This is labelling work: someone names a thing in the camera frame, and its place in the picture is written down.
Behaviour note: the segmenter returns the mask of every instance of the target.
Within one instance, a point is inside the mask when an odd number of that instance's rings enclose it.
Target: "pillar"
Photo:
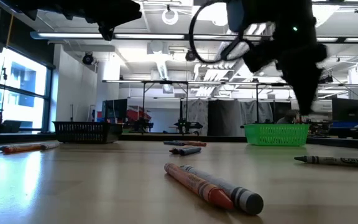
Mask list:
[[[96,111],[102,111],[103,101],[118,100],[119,83],[105,83],[102,80],[119,80],[120,63],[117,61],[98,63],[98,84],[96,87]]]

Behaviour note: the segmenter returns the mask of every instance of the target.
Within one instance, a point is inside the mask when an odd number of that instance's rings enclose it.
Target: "person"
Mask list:
[[[296,118],[296,110],[289,110],[285,116],[277,121],[277,124],[293,124]]]

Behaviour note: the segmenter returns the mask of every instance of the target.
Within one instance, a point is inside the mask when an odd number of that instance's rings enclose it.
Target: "black cable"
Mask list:
[[[249,41],[248,39],[244,38],[244,31],[239,32],[237,38],[231,42],[230,45],[228,45],[227,47],[225,47],[223,49],[223,51],[221,52],[221,58],[217,59],[217,60],[204,60],[201,58],[201,56],[198,54],[197,50],[196,50],[196,46],[195,46],[195,41],[194,41],[194,28],[196,25],[196,21],[197,21],[197,17],[198,14],[200,14],[200,12],[208,7],[211,6],[215,3],[219,3],[219,2],[223,2],[223,3],[228,3],[228,0],[211,0],[208,1],[207,3],[205,3],[204,5],[202,5],[196,12],[196,14],[193,16],[193,18],[191,19],[190,22],[190,27],[189,27],[189,43],[190,43],[190,49],[193,52],[194,56],[202,63],[217,63],[220,62],[222,60],[225,61],[234,61],[234,60],[238,60],[240,58],[242,58],[243,55],[234,57],[234,58],[227,58],[227,56],[232,52],[232,50],[237,46],[237,44],[239,44],[240,42],[245,42],[249,48],[252,48],[254,45],[252,44],[251,41]]]

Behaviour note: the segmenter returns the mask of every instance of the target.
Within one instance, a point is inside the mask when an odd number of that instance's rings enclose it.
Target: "wooden table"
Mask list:
[[[0,223],[349,223],[358,224],[358,168],[317,166],[294,156],[358,157],[357,149],[211,143],[170,155],[161,142],[65,144],[47,152],[0,154]],[[204,202],[168,176],[189,164],[259,193],[258,217]]]

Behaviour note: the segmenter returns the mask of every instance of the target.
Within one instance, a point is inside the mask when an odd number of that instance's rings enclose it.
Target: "gray crayon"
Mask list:
[[[200,152],[201,147],[186,147],[186,148],[178,149],[178,151],[179,151],[179,155],[187,156],[187,155],[190,155],[190,154]]]
[[[164,144],[171,146],[184,146],[184,142],[176,142],[176,141],[164,141]]]
[[[295,157],[295,160],[310,164],[322,165],[338,165],[338,166],[354,166],[358,167],[358,159],[356,158],[335,158],[323,156],[300,156]]]
[[[183,171],[194,174],[199,178],[222,188],[224,193],[233,201],[234,206],[242,211],[245,211],[249,215],[258,215],[264,207],[264,200],[257,193],[232,185],[222,178],[214,177],[213,175],[200,171],[192,166],[186,165],[181,166],[180,168]]]

